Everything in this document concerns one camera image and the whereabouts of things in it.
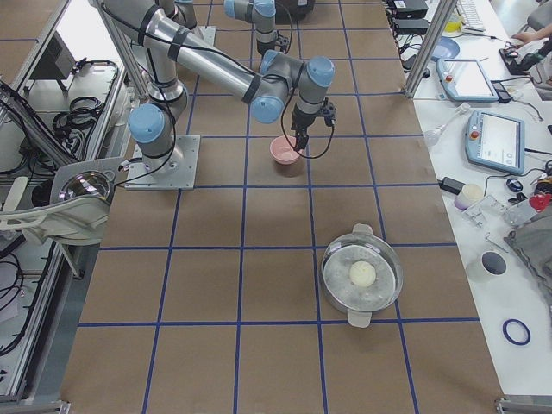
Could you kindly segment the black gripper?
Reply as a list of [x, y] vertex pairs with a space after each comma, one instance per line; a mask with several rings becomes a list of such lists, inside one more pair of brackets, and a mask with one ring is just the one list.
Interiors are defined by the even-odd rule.
[[307, 103], [300, 98], [292, 111], [292, 130], [295, 131], [295, 150], [303, 150], [309, 141], [308, 128], [321, 117], [327, 127], [336, 123], [336, 106], [326, 97], [320, 103]]

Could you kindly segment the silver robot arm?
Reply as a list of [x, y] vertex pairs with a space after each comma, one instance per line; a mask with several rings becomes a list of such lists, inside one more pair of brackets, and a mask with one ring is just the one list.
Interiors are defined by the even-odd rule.
[[308, 129], [318, 118], [334, 128], [336, 108], [327, 98], [335, 67], [324, 56], [304, 61], [288, 55], [286, 38], [275, 28], [273, 1], [227, 1], [228, 16], [254, 25], [259, 71], [244, 66], [205, 41], [198, 33], [193, 7], [174, 1], [98, 1], [95, 8], [143, 50], [148, 100], [132, 110], [128, 126], [140, 156], [123, 185], [171, 190], [191, 188], [199, 140], [179, 136], [176, 123], [188, 103], [188, 91], [177, 74], [182, 66], [221, 86], [249, 106], [257, 122], [282, 120], [292, 97], [292, 150], [307, 146]]
[[273, 0], [225, 0], [225, 14], [235, 20], [254, 26], [257, 52], [264, 55], [269, 50], [287, 53], [290, 40], [276, 29], [276, 2]]

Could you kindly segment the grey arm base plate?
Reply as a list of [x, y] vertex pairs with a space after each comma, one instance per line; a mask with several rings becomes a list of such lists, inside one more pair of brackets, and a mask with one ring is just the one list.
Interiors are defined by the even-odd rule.
[[124, 188], [129, 191], [192, 190], [195, 185], [200, 148], [200, 135], [177, 135], [176, 146], [168, 162], [157, 172], [150, 174], [164, 160], [143, 162], [142, 153], [135, 145], [133, 156], [141, 158], [129, 165]]

